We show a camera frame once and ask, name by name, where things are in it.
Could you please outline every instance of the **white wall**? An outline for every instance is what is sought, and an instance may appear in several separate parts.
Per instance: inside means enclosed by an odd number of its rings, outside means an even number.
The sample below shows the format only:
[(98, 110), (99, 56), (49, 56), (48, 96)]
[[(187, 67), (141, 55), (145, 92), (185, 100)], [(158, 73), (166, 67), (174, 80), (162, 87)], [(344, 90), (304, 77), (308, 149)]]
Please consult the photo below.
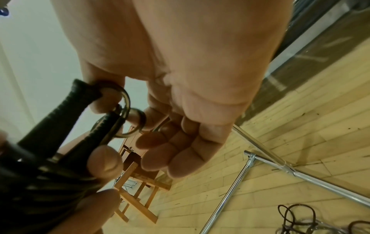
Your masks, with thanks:
[[(9, 80), (16, 83), (26, 105), (21, 108), (23, 113), (19, 114), (20, 107), (17, 109), (13, 104), (16, 90), (6, 88), (7, 92), (0, 92), (0, 123), (10, 122), (9, 129), (12, 125), (22, 129), (19, 135), (25, 134), (23, 130), (27, 127), (13, 117), (20, 115), (19, 118), (26, 118), (28, 109), (29, 118), (39, 122), (63, 100), (72, 81), (81, 78), (81, 72), (76, 52), (64, 36), (49, 1), (13, 0), (9, 9), (10, 17), (0, 18), (0, 42), (3, 45), (3, 55), (14, 75), (5, 79), (3, 72), (0, 73), (0, 87), (9, 87), (9, 84), (3, 85), (5, 82), (9, 83)], [(144, 82), (128, 79), (125, 88), (133, 107), (144, 109), (148, 106)], [(88, 131), (99, 118), (89, 109), (86, 110), (68, 140)], [(122, 140), (116, 140), (112, 146), (118, 149), (121, 142)]]

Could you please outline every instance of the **metal ring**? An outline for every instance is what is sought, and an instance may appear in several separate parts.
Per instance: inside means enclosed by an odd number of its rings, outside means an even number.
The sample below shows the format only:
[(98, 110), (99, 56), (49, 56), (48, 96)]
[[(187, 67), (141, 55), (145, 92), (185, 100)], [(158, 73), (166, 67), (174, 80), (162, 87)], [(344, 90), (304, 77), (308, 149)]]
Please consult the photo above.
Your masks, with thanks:
[(130, 97), (128, 96), (126, 90), (122, 88), (121, 86), (117, 85), (116, 83), (109, 82), (109, 81), (100, 81), (96, 83), (96, 86), (100, 89), (102, 88), (114, 89), (121, 94), (124, 100), (124, 108), (122, 108), (120, 115), (124, 119), (126, 119), (128, 117), (128, 114), (130, 112), (130, 107), (131, 107)]
[(145, 123), (146, 123), (145, 113), (143, 111), (139, 110), (139, 109), (136, 109), (136, 108), (131, 108), (130, 111), (136, 111), (139, 114), (139, 116), (140, 116), (139, 125), (136, 126), (134, 129), (132, 129), (131, 131), (129, 131), (127, 133), (116, 133), (116, 135), (114, 136), (115, 138), (128, 138), (128, 137), (138, 133), (145, 126)]

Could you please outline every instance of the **metal stand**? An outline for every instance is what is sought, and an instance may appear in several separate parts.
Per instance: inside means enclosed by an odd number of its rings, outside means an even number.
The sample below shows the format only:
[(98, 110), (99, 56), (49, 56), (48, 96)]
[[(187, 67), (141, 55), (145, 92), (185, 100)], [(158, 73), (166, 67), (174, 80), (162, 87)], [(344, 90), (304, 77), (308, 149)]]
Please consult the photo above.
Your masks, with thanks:
[(242, 171), (240, 172), (240, 174), (238, 175), (238, 177), (236, 178), (234, 183), (231, 185), (230, 189), (227, 191), (227, 193), (224, 196), (224, 198), (222, 199), (221, 203), (218, 205), (216, 210), (213, 212), (213, 214), (211, 215), (211, 217), (209, 218), (209, 220), (207, 221), (207, 223), (205, 224), (205, 226), (203, 227), (203, 229), (201, 230), (201, 232), (199, 234), (206, 234), (206, 233), (209, 232), (212, 225), (216, 222), (218, 216), (220, 215), (223, 208), (225, 207), (227, 201), (231, 198), (232, 193), (234, 192), (234, 190), (236, 189), (238, 184), (243, 180), (243, 178), (246, 175), (248, 169), (253, 167), (253, 164), (254, 164), (255, 160), (259, 160), (259, 161), (264, 162), (268, 165), (276, 167), (280, 170), (285, 171), (286, 173), (288, 173), (290, 175), (293, 175), (293, 176), (301, 178), (305, 181), (311, 182), (315, 185), (318, 185), (322, 188), (325, 188), (329, 191), (332, 191), (332, 192), (334, 192), (338, 195), (346, 197), (350, 200), (353, 200), (355, 202), (358, 202), (358, 203), (370, 208), (370, 198), (364, 197), (364, 196), (362, 196), (360, 194), (357, 194), (353, 191), (350, 191), (348, 189), (339, 187), (339, 186), (334, 185), (332, 183), (328, 183), (326, 181), (323, 181), (321, 179), (318, 179), (318, 178), (313, 177), (311, 175), (308, 175), (306, 173), (300, 172), (300, 171), (294, 169), (294, 167), (292, 165), (288, 164), (286, 161), (279, 158), (276, 154), (274, 154), (272, 151), (267, 149), (264, 145), (262, 145), (260, 142), (258, 142), (256, 139), (254, 139), (252, 136), (250, 136), (248, 133), (246, 133), (240, 127), (234, 125), (233, 131), (236, 134), (238, 134), (241, 138), (243, 138), (247, 142), (251, 143), (254, 147), (256, 147), (259, 151), (261, 151), (268, 159), (264, 158), (264, 157), (261, 157), (261, 156), (258, 156), (254, 153), (244, 151), (244, 154), (248, 155), (248, 157), (249, 157), (246, 165), (244, 166), (244, 168), (242, 169)]

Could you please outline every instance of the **hand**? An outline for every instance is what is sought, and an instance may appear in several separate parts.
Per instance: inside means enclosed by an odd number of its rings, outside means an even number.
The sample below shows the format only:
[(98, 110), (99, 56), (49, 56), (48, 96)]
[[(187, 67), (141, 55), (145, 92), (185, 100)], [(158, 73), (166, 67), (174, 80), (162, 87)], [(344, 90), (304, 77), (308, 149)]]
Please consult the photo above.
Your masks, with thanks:
[[(83, 134), (59, 149), (65, 154), (87, 134)], [(0, 145), (6, 141), (6, 134), (0, 131)], [(119, 177), (123, 170), (120, 155), (109, 146), (99, 146), (89, 157), (87, 168), (91, 175), (101, 180), (101, 186)], [(93, 234), (102, 233), (101, 227), (114, 214), (120, 203), (115, 189), (104, 190), (81, 200), (75, 212), (49, 234)]]
[[(146, 170), (168, 167), (186, 176), (225, 143), (250, 105), (289, 21), (292, 0), (53, 0), (81, 61), (84, 79), (145, 80)], [(104, 91), (93, 109), (113, 109), (120, 96)], [(130, 116), (137, 122), (136, 116)]]

